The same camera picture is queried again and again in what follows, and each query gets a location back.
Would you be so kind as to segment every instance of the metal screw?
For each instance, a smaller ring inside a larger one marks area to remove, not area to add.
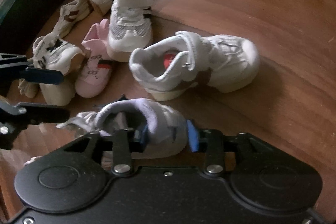
[[[19,108],[19,112],[20,112],[21,114],[25,114],[25,113],[27,113],[27,110],[26,110],[24,107],[20,107],[20,108]]]
[[[32,219],[31,217],[26,217],[24,220],[23,220],[23,224],[34,224],[35,221],[34,219]]]
[[[165,177],[170,177],[170,176],[173,175],[173,172],[171,172],[171,171],[166,171],[166,172],[164,172],[163,174],[164,174]]]
[[[5,134],[7,134],[8,133],[8,128],[7,127],[5,127],[5,126],[3,126],[3,127],[0,127],[0,133],[1,134],[3,134],[3,135],[5,135]]]
[[[223,166],[220,166],[220,165],[217,165],[217,164],[212,164],[212,165],[209,165],[207,167],[207,172],[211,173],[211,174],[218,174],[220,172],[222,172],[224,169],[223,169]]]
[[[131,167],[127,164],[118,164],[116,165],[113,170],[117,173],[126,173],[130,171]]]
[[[313,223],[313,220],[309,219],[309,218],[306,218],[302,221],[302,224],[312,224]]]

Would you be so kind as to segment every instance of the circular cover plate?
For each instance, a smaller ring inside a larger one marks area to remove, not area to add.
[[[230,183],[250,205],[278,212],[313,206],[322,189],[321,177],[312,167],[274,154],[244,160],[232,172]]]
[[[106,182],[105,171],[84,154],[59,152],[20,170],[14,186],[27,205],[43,212],[63,213],[91,203]]]

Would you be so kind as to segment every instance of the wooden floor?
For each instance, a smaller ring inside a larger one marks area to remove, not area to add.
[[[250,132],[315,167],[324,182],[317,211],[335,221],[336,0],[155,0],[152,9],[156,42],[189,30],[246,37],[257,45],[261,67],[251,85],[229,94],[197,87],[166,104],[200,127],[228,135]],[[58,15],[59,10],[41,35],[52,30]],[[93,12],[77,23],[66,40],[80,45],[90,26],[100,20]],[[68,108],[76,115],[122,93],[128,98],[148,97],[125,63],[118,64],[102,94],[93,99],[76,96]],[[8,99],[30,101],[19,95],[17,83]],[[43,102],[43,97],[39,94],[31,101]],[[10,216],[21,208],[12,186],[16,171],[30,157],[71,139],[69,132],[56,130],[53,124],[31,126],[16,140],[14,150],[1,152],[0,186]]]

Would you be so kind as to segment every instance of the pink baby shoe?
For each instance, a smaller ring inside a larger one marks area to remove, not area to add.
[[[76,92],[81,97],[97,96],[109,81],[114,61],[106,52],[108,34],[109,21],[103,19],[100,23],[92,25],[82,42],[82,45],[90,52],[90,57],[75,83]]]

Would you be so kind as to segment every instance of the red stripe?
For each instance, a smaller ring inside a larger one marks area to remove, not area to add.
[[[97,68],[98,69],[100,69],[100,68],[110,69],[111,65],[110,64],[98,64]]]

